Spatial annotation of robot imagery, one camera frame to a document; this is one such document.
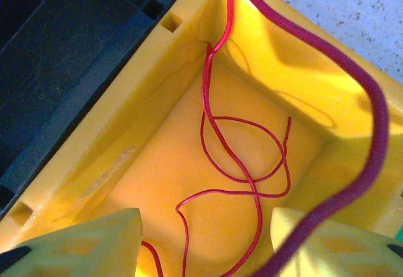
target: yellow plastic bin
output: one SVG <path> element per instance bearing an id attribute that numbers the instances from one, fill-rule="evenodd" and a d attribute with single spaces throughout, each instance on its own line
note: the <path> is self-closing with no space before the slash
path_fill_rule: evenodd
<path id="1" fill-rule="evenodd" d="M 333 219 L 394 237 L 403 225 L 403 86 L 359 58 L 281 0 L 265 0 L 283 16 L 331 42 L 370 73 L 389 104 L 390 146 L 375 185 Z M 139 208 L 144 239 L 158 251 L 166 276 L 178 276 L 183 224 L 174 208 L 203 189 L 248 189 L 229 181 L 205 157 L 200 143 L 201 72 L 208 43 L 221 36 L 227 0 L 177 0 L 111 86 L 0 221 L 0 251 L 62 227 Z M 248 0 L 237 0 L 230 40 L 212 71 L 215 115 L 252 120 L 280 140 L 292 116 L 287 160 L 292 190 L 262 199 L 264 230 L 237 276 L 260 267 L 273 252 L 272 209 L 307 211 L 360 171 L 372 134 L 362 88 L 326 56 L 279 29 Z M 273 141 L 249 126 L 221 121 L 227 140 L 253 176 L 281 158 Z M 206 126 L 214 159 L 240 177 Z M 259 183 L 279 193 L 283 169 Z M 252 197 L 209 195 L 183 208 L 190 226 L 188 276 L 218 276 L 243 255 L 254 236 Z M 138 272 L 155 276 L 140 250 Z"/>

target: speckled floor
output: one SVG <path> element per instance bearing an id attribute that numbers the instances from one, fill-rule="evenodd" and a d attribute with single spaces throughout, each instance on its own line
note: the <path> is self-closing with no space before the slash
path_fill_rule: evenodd
<path id="1" fill-rule="evenodd" d="M 403 84 L 403 0 L 284 0 Z"/>

